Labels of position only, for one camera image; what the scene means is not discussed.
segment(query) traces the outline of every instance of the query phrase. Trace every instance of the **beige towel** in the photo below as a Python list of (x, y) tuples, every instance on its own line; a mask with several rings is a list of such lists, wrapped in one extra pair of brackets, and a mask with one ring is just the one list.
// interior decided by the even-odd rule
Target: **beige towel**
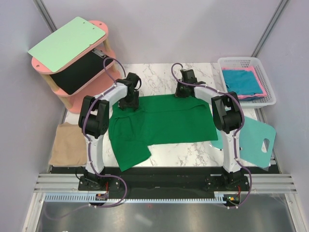
[(87, 162), (86, 141), (82, 129), (68, 122), (57, 127), (49, 164), (53, 166), (80, 166)]

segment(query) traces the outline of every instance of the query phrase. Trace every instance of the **teal cloth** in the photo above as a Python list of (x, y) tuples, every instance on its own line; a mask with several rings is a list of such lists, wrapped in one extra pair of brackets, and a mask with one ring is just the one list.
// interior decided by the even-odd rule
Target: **teal cloth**
[(254, 73), (246, 70), (222, 70), (227, 90), (237, 95), (263, 93)]
[[(217, 130), (217, 134), (218, 140), (212, 141), (211, 144), (218, 149), (223, 149), (220, 131)], [(268, 167), (275, 137), (276, 130), (271, 125), (245, 117), (245, 124), (239, 135), (240, 158), (261, 168)], [(262, 144), (265, 139), (268, 140), (266, 152), (262, 151)]]
[(209, 105), (174, 95), (140, 97), (136, 111), (121, 110), (115, 104), (109, 137), (121, 171), (148, 159), (149, 145), (218, 139)]

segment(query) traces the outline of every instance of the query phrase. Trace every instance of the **pink shelf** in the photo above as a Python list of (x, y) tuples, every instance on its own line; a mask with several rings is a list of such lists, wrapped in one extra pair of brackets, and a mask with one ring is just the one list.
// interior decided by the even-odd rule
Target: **pink shelf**
[[(108, 55), (109, 57), (115, 58), (115, 53), (112, 50), (106, 51), (105, 47), (101, 44), (107, 39), (108, 37), (108, 27), (96, 20), (89, 21), (93, 25), (101, 28), (106, 32), (106, 34), (100, 38), (98, 41), (96, 41), (94, 44), (90, 45), (86, 50), (84, 50), (82, 53), (80, 53), (77, 57), (75, 57), (73, 60), (71, 60), (69, 63), (67, 63), (65, 66), (63, 66), (61, 69), (59, 69), (57, 72), (50, 71), (46, 66), (44, 66), (42, 63), (40, 63), (36, 58), (32, 58), (31, 64), (33, 68), (41, 74), (55, 74), (58, 73), (64, 69), (66, 69), (68, 66), (73, 64), (75, 61), (77, 61), (79, 58), (84, 56), (86, 53), (91, 51), (94, 48), (97, 48), (98, 50), (102, 51), (104, 54)], [(120, 72), (119, 71), (112, 71), (113, 68), (110, 68), (114, 64), (114, 61), (109, 64), (106, 68), (108, 69), (108, 72), (113, 76), (113, 78), (119, 79), (120, 78)], [(105, 70), (103, 69), (102, 64), (102, 71), (100, 71), (97, 75), (95, 75), (91, 80), (89, 80), (85, 85), (83, 85), (79, 90), (74, 92), (73, 94), (69, 95), (64, 90), (58, 89), (57, 91), (54, 91), (56, 95), (59, 96), (59, 98), (64, 102), (65, 106), (68, 108), (72, 105), (70, 109), (68, 109), (72, 113), (80, 113), (83, 99), (86, 95), (89, 96), (95, 96), (102, 92), (104, 92), (106, 89), (108, 89), (113, 84), (113, 80), (107, 75)]]
[[(109, 57), (112, 57), (112, 58), (116, 58), (115, 57), (115, 53), (114, 51), (110, 51), (110, 52), (107, 52), (105, 50), (104, 47), (101, 47), (101, 46), (98, 46), (97, 47), (98, 50), (100, 50), (101, 52), (103, 52), (104, 54), (108, 55)], [(109, 64), (106, 69), (109, 69), (112, 65), (114, 64), (114, 61)], [(53, 91), (56, 95), (58, 96), (61, 96), (61, 97), (69, 97), (69, 96), (73, 96), (77, 93), (79, 93), (82, 89), (84, 89), (86, 86), (88, 86), (90, 83), (92, 83), (97, 77), (101, 76), (103, 73), (105, 72), (104, 69), (102, 69), (102, 71), (100, 71), (97, 75), (95, 75), (93, 78), (91, 78), (86, 84), (84, 84), (82, 87), (80, 87), (77, 91), (75, 91), (73, 94), (69, 95), (67, 94), (63, 89), (59, 88), (59, 90), (57, 91)]]
[(82, 57), (83, 55), (85, 55), (87, 52), (91, 51), (92, 49), (94, 49), (95, 47), (97, 47), (98, 45), (100, 45), (100, 43), (102, 43), (104, 40), (107, 39), (108, 37), (108, 27), (106, 26), (105, 23), (102, 23), (100, 21), (96, 21), (96, 20), (90, 20), (90, 23), (92, 23), (93, 25), (101, 28), (103, 31), (105, 31), (105, 35), (99, 39), (98, 41), (96, 41), (94, 44), (92, 44), (91, 46), (89, 46), (86, 50), (84, 50), (81, 54), (79, 54), (77, 57), (75, 57), (73, 60), (71, 60), (69, 63), (67, 63), (65, 66), (63, 66), (61, 69), (59, 69), (57, 72), (52, 72), (50, 71), (45, 65), (43, 65), (41, 62), (39, 62), (36, 58), (32, 58), (31, 64), (33, 66), (33, 68), (42, 74), (55, 74), (58, 73), (62, 70), (64, 70), (65, 68), (67, 68), (68, 66), (70, 66), (72, 63), (74, 63), (75, 61), (77, 61), (80, 57)]
[[(120, 79), (120, 72), (113, 72), (112, 69), (108, 69), (108, 72), (113, 76), (113, 78)], [(113, 80), (106, 74), (102, 73), (94, 81), (87, 86), (87, 88), (82, 89), (78, 94), (68, 97), (69, 101), (73, 104), (73, 107), (68, 109), (70, 112), (79, 114), (81, 111), (83, 99), (86, 95), (95, 96), (102, 93), (110, 86), (112, 86)]]

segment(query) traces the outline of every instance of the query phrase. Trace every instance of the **white marble surface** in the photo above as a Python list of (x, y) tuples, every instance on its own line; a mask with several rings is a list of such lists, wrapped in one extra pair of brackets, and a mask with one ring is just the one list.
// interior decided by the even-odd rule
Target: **white marble surface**
[[(171, 65), (128, 64), (124, 67), (126, 73), (136, 73), (142, 79), (140, 96), (149, 96), (175, 93), (177, 83), (171, 75)], [(184, 63), (183, 66), (186, 69), (193, 69), (198, 81), (204, 81), (211, 87), (223, 90), (217, 63)], [(179, 70), (180, 66), (175, 66), (175, 74), (181, 78)], [(257, 119), (254, 109), (245, 109), (244, 113), (245, 116)], [(68, 112), (65, 121), (77, 124), (78, 118), (79, 115)], [(212, 147), (210, 142), (152, 145), (148, 148), (151, 152), (151, 157), (136, 166), (210, 167), (222, 166), (223, 164), (223, 152)], [(105, 134), (103, 140), (103, 160), (106, 166), (118, 166), (108, 133)], [(242, 163), (246, 166), (252, 166), (252, 164), (243, 160)]]

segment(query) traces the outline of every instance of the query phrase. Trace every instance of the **wire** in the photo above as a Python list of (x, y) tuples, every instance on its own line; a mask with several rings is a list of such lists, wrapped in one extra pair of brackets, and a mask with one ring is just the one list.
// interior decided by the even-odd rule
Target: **wire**
[[(115, 58), (108, 57), (108, 58), (105, 58), (105, 59), (104, 59), (104, 61), (103, 61), (104, 70), (105, 70), (105, 72), (107, 73), (107, 75), (114, 81), (114, 83), (116, 83), (115, 80), (114, 80), (114, 78), (108, 73), (108, 71), (107, 71), (107, 69), (106, 69), (105, 62), (106, 62), (107, 59), (115, 60), (115, 61), (122, 67), (125, 76), (126, 76), (126, 71), (125, 71), (123, 65), (122, 65), (118, 60), (116, 60)], [(83, 131), (83, 135), (84, 135), (84, 136), (87, 138), (87, 140), (89, 141), (89, 144), (88, 144), (88, 159), (89, 159), (90, 166), (91, 166), (93, 172), (94, 172), (97, 176), (102, 177), (102, 178), (109, 178), (109, 177), (116, 178), (116, 179), (120, 180), (120, 181), (125, 185), (125, 193), (124, 193), (123, 197), (122, 197), (119, 201), (117, 201), (116, 203), (113, 203), (113, 204), (109, 204), (109, 205), (97, 206), (97, 207), (100, 207), (100, 208), (110, 208), (110, 207), (114, 207), (114, 206), (120, 205), (121, 202), (125, 199), (126, 194), (127, 194), (127, 185), (126, 185), (126, 182), (124, 181), (123, 178), (121, 178), (121, 177), (119, 177), (119, 176), (116, 176), (116, 175), (101, 175), (100, 173), (98, 173), (98, 172), (96, 171), (95, 167), (93, 166), (92, 159), (91, 159), (91, 139), (90, 139), (90, 137), (85, 133), (87, 121), (88, 121), (88, 119), (89, 119), (90, 113), (91, 113), (91, 111), (92, 111), (94, 105), (95, 105), (105, 94), (107, 94), (108, 92), (110, 92), (111, 90), (113, 90), (113, 89), (115, 89), (115, 88), (116, 88), (116, 87), (113, 86), (112, 88), (110, 88), (110, 89), (108, 89), (106, 92), (104, 92), (103, 94), (99, 95), (99, 96), (93, 101), (93, 103), (90, 105), (89, 110), (88, 110), (88, 112), (87, 112), (87, 114), (86, 114), (86, 117), (85, 117), (85, 120), (84, 120), (84, 124), (83, 124), (83, 130), (82, 130), (82, 131)]]
[(140, 87), (141, 87), (141, 79), (140, 79), (140, 78), (139, 78), (139, 83), (140, 83), (140, 86), (139, 86), (138, 88), (135, 88), (135, 89), (134, 89), (135, 91), (139, 90)]
[(240, 195), (240, 193), (241, 193), (241, 188), (240, 188), (240, 186), (238, 185), (238, 194), (237, 194), (236, 198)]
[(238, 206), (241, 206), (243, 203), (246, 202), (246, 200), (248, 199), (248, 197), (249, 197), (249, 195), (250, 195), (250, 193), (251, 193), (251, 189), (252, 189), (252, 174), (251, 174), (250, 170), (249, 170), (247, 167), (245, 167), (244, 165), (242, 165), (242, 164), (239, 162), (239, 159), (238, 159), (238, 157), (237, 157), (237, 149), (236, 149), (237, 139), (236, 139), (236, 136), (237, 136), (237, 133), (241, 130), (241, 128), (242, 128), (242, 127), (244, 126), (244, 124), (245, 124), (245, 115), (244, 115), (243, 110), (242, 110), (242, 108), (241, 108), (241, 106), (240, 106), (240, 103), (239, 103), (239, 102), (236, 100), (236, 98), (234, 98), (231, 94), (225, 93), (225, 92), (217, 91), (216, 89), (214, 89), (214, 88), (212, 88), (212, 87), (209, 87), (209, 86), (207, 86), (207, 85), (194, 85), (194, 84), (188, 84), (188, 83), (182, 82), (182, 81), (179, 80), (179, 79), (175, 76), (175, 74), (174, 74), (174, 66), (175, 66), (175, 65), (180, 65), (181, 68), (183, 68), (183, 65), (182, 65), (181, 63), (174, 63), (174, 64), (172, 65), (172, 67), (171, 67), (172, 76), (175, 78), (175, 80), (176, 80), (177, 82), (179, 82), (179, 83), (181, 83), (181, 84), (183, 84), (183, 85), (187, 85), (187, 86), (194, 86), (194, 87), (203, 87), (203, 88), (207, 88), (207, 89), (210, 89), (210, 90), (212, 90), (212, 91), (214, 91), (214, 92), (216, 92), (216, 93), (218, 93), (218, 94), (222, 94), (222, 95), (228, 96), (229, 98), (232, 99), (232, 101), (233, 101), (233, 102), (237, 105), (237, 107), (239, 108), (240, 116), (241, 116), (241, 125), (240, 125), (240, 127), (239, 127), (239, 128), (234, 132), (234, 134), (233, 134), (233, 137), (234, 137), (234, 158), (235, 158), (235, 160), (236, 160), (236, 163), (237, 163), (241, 168), (243, 168), (244, 170), (246, 170), (246, 171), (248, 172), (248, 174), (249, 174), (249, 179), (250, 179), (250, 185), (249, 185), (248, 193), (247, 193), (245, 199), (244, 199), (241, 203), (239, 203), (239, 205), (238, 205)]
[(49, 216), (49, 215), (47, 214), (47, 212), (46, 212), (46, 206), (45, 206), (45, 208), (44, 208), (44, 215), (45, 215), (45, 217), (47, 217), (49, 220), (58, 221), (58, 220), (61, 220), (62, 218), (65, 218), (66, 216), (68, 216), (68, 215), (70, 215), (70, 214), (72, 214), (72, 213), (74, 213), (74, 212), (76, 212), (76, 211), (78, 211), (78, 210), (80, 210), (80, 209), (84, 209), (84, 208), (87, 208), (87, 207), (89, 207), (89, 205), (88, 205), (88, 204), (84, 204), (84, 205), (79, 206), (79, 207), (77, 207), (76, 209), (74, 209), (74, 210), (72, 210), (72, 211), (70, 211), (70, 212), (68, 212), (68, 213), (66, 213), (66, 214), (64, 214), (64, 215), (62, 215), (62, 216), (60, 216), (60, 217), (51, 217), (51, 216)]
[(241, 202), (241, 195), (239, 196), (239, 203), (238, 203), (238, 204), (236, 204), (236, 203), (234, 203), (234, 202), (232, 202), (232, 201), (230, 201), (230, 200), (229, 200), (229, 202), (230, 202), (231, 204), (233, 204), (233, 205), (239, 206), (239, 204), (240, 204), (240, 202)]
[(78, 176), (77, 176), (77, 169), (78, 168), (75, 168), (75, 176), (76, 176), (76, 178), (78, 179), (78, 180), (81, 180)]
[(117, 59), (115, 59), (115, 58), (113, 58), (113, 57), (106, 57), (106, 58), (103, 60), (103, 68), (104, 68), (106, 74), (114, 81), (114, 84), (116, 84), (116, 80), (113, 78), (113, 76), (110, 74), (110, 72), (106, 69), (106, 61), (109, 60), (109, 59), (112, 59), (112, 60), (116, 61), (116, 62), (120, 65), (120, 67), (121, 67), (122, 70), (124, 71), (125, 77), (126, 77), (126, 71), (125, 71), (125, 68), (123, 67), (123, 65), (122, 65)]

